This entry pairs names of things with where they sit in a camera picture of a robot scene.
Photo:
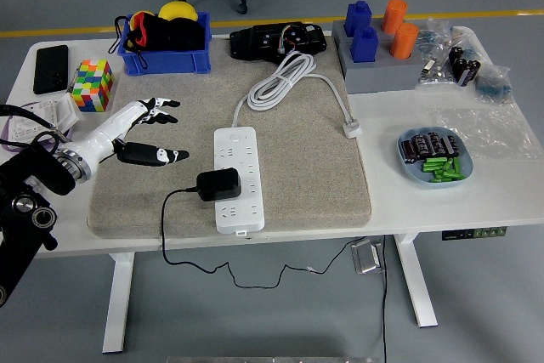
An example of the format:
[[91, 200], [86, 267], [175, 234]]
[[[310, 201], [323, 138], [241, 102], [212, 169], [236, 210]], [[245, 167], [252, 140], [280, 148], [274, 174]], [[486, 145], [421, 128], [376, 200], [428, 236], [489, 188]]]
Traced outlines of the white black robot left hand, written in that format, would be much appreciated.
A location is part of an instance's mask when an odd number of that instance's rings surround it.
[[125, 105], [77, 143], [74, 151], [92, 170], [110, 156], [116, 156], [120, 162], [149, 167], [161, 167], [188, 158], [190, 154], [186, 150], [169, 150], [123, 140], [128, 131], [140, 124], [177, 123], [174, 116], [161, 110], [163, 106], [178, 107], [179, 102], [155, 97]]

